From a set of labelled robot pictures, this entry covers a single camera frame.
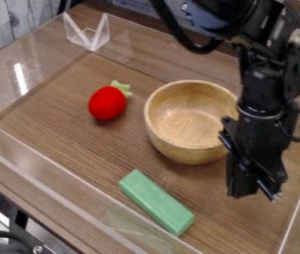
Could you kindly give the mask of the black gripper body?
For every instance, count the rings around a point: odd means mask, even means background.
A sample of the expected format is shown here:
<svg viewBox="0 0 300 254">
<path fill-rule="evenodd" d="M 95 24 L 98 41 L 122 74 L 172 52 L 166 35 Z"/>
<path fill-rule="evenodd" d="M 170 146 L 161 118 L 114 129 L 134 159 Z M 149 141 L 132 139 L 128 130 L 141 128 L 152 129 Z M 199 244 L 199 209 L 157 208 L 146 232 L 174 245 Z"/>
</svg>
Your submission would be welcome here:
<svg viewBox="0 0 300 254">
<path fill-rule="evenodd" d="M 244 103 L 236 106 L 239 118 L 223 118 L 224 130 L 220 139 L 228 153 L 243 161 L 253 171 L 260 166 L 267 172 L 284 169 L 283 153 L 296 140 L 294 131 L 299 118 L 299 106 L 295 102 L 278 111 L 253 111 Z"/>
</svg>

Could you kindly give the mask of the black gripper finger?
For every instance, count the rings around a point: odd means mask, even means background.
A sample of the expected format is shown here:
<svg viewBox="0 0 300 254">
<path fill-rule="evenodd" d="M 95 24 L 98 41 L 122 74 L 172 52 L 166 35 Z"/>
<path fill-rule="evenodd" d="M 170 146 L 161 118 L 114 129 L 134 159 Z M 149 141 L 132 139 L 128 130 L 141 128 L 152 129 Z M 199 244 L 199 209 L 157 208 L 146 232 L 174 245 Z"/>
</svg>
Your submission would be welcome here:
<svg viewBox="0 0 300 254">
<path fill-rule="evenodd" d="M 227 154 L 225 159 L 225 183 L 227 194 L 235 198 L 243 198 L 257 193 L 256 174 L 251 167 L 232 154 Z"/>
<path fill-rule="evenodd" d="M 286 170 L 278 169 L 267 172 L 260 166 L 253 167 L 256 184 L 271 202 L 279 202 L 283 198 L 282 186 L 286 183 Z"/>
</svg>

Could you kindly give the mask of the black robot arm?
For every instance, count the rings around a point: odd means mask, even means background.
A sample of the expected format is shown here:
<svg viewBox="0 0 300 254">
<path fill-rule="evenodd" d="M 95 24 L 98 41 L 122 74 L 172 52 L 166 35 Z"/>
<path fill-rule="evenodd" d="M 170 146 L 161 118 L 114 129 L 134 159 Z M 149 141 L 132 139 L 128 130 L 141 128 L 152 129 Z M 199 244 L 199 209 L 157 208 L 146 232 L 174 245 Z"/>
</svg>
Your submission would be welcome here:
<svg viewBox="0 0 300 254">
<path fill-rule="evenodd" d="M 282 198 L 283 153 L 300 142 L 300 16 L 286 0 L 188 0 L 193 26 L 239 52 L 237 115 L 223 118 L 227 194 Z"/>
</svg>

